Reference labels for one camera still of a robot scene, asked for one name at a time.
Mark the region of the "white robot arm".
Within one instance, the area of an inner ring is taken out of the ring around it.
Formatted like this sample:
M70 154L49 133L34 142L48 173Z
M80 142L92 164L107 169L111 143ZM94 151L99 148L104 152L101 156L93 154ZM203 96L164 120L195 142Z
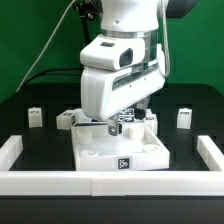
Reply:
M80 53L81 105L84 114L108 124L118 135L118 114L136 105L145 117L149 96L170 73L168 36L158 31L168 18L182 18L199 0L101 0L102 33Z

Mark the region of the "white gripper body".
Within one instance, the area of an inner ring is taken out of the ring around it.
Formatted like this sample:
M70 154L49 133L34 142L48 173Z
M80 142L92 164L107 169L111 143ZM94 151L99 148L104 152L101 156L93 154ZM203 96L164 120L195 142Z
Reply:
M144 72L132 68L106 71L86 67L81 77L81 105L86 116L106 121L161 89L165 68L159 63Z

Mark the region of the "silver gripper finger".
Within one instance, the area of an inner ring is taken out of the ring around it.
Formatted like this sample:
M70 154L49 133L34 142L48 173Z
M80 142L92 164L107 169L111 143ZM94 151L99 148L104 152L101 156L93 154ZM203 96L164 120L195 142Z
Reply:
M107 120L108 124L108 132L112 136L117 136L119 132L119 124L116 119L108 119Z
M135 108L134 117L138 120L143 120L146 116L146 111L144 109Z

